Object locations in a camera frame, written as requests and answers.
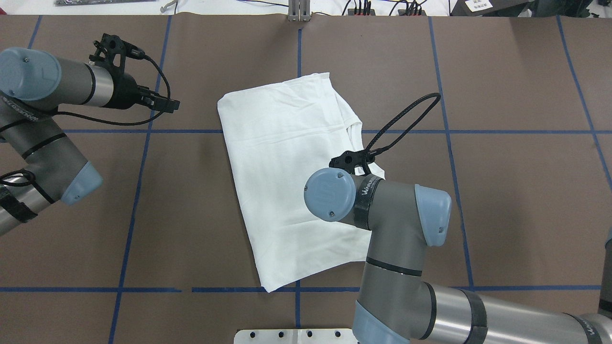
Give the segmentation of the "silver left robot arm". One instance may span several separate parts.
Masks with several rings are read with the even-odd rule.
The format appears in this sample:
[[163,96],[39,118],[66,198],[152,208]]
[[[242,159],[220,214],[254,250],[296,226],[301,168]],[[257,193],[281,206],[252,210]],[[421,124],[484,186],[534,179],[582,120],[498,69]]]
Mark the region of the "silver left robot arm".
[[94,43],[89,62],[57,57],[41,50],[11,47],[1,52],[1,142],[26,162],[1,177],[1,233],[36,218],[57,201],[75,204],[101,186],[103,179],[55,122],[60,105],[129,109],[142,105],[155,112],[147,124],[177,111],[171,92],[160,95],[138,85],[125,72],[127,58],[160,66],[135,45],[116,36]]

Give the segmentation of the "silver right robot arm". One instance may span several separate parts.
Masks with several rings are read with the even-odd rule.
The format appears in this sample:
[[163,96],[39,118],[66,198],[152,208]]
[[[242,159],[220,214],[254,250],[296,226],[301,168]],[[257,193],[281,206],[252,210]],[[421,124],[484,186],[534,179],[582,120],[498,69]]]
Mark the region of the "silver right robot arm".
[[444,190],[338,168],[314,172],[306,207],[369,235],[352,333],[359,344],[609,344],[611,317],[575,315],[428,281],[452,217]]

